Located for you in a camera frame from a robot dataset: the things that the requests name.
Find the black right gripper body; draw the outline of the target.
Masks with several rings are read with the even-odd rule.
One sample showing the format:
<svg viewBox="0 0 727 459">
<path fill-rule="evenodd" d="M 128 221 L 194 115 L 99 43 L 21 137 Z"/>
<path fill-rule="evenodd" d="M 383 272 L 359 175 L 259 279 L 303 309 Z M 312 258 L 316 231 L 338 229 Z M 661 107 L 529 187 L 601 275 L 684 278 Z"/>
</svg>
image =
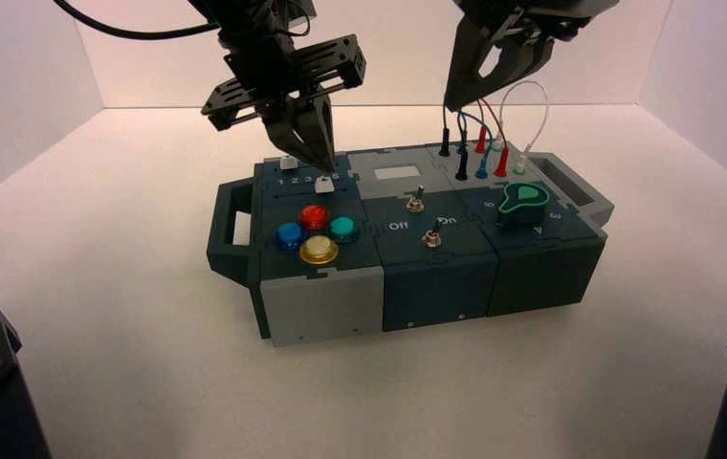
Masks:
<svg viewBox="0 0 727 459">
<path fill-rule="evenodd" d="M 574 38 L 596 16 L 617 6 L 616 0 L 455 1 L 464 17 L 490 38 L 516 33 Z"/>
</svg>

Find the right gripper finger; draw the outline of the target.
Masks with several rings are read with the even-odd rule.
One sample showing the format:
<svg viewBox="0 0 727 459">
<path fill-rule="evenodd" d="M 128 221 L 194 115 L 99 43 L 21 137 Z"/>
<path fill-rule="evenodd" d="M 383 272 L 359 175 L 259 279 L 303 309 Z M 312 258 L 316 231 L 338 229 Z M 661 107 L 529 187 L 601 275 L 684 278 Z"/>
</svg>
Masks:
<svg viewBox="0 0 727 459">
<path fill-rule="evenodd" d="M 463 17 L 459 22 L 444 95 L 444 104 L 450 111 L 459 111 L 496 91 L 494 70 L 486 76 L 479 73 L 494 45 L 490 32 L 483 32 L 473 20 Z"/>
<path fill-rule="evenodd" d="M 479 73 L 486 76 L 489 70 L 494 70 L 496 91 L 537 72 L 548 62 L 554 48 L 554 39 L 540 33 L 516 33 L 492 39 L 495 45 Z"/>
</svg>

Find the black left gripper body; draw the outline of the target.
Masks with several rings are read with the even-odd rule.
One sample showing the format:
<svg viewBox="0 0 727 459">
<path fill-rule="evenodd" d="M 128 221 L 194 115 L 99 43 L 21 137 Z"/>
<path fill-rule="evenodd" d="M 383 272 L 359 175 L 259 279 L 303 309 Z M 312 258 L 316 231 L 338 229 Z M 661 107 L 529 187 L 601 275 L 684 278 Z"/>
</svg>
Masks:
<svg viewBox="0 0 727 459">
<path fill-rule="evenodd" d="M 285 31 L 265 26 L 222 28 L 218 40 L 233 78 L 214 87 L 201 114 L 219 131 L 248 120 L 239 115 L 248 108 L 267 124 L 315 111 L 330 127 L 329 95 L 364 82 L 366 60 L 355 34 L 300 49 Z"/>
</svg>

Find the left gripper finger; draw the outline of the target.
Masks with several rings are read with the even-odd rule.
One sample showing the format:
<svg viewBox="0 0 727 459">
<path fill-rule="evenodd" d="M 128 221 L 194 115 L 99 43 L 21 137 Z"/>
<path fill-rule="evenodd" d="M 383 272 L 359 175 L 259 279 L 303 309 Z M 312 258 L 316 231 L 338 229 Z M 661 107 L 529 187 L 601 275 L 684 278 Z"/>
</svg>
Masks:
<svg viewBox="0 0 727 459">
<path fill-rule="evenodd" d="M 334 172 L 332 105 L 328 96 L 319 96 L 307 104 L 302 114 L 302 134 L 308 149 L 308 162 L 324 172 Z"/>
<path fill-rule="evenodd" d="M 270 141 L 276 148 L 311 165 L 308 162 L 308 149 L 302 134 L 303 113 L 288 112 L 276 120 L 265 120 L 265 129 Z"/>
</svg>

